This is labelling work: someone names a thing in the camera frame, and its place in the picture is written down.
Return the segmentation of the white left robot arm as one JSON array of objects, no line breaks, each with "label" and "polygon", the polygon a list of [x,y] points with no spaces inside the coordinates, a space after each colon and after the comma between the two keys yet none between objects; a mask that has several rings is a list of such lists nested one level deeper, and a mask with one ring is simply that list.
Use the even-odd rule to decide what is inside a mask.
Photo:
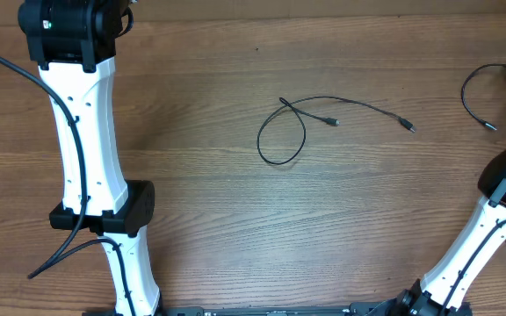
[{"label": "white left robot arm", "polygon": [[115,41],[128,33],[128,1],[23,2],[18,22],[54,110],[64,192],[52,228],[97,235],[116,291],[112,315],[158,315],[161,292],[148,254],[152,182],[121,171],[112,114]]}]

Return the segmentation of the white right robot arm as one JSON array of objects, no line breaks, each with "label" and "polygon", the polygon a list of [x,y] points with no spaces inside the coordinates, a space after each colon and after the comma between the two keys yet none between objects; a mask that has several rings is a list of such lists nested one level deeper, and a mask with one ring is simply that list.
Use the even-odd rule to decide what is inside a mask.
[{"label": "white right robot arm", "polygon": [[506,149],[483,170],[471,218],[437,265],[411,289],[376,305],[370,315],[470,315],[468,288],[501,245],[506,247]]}]

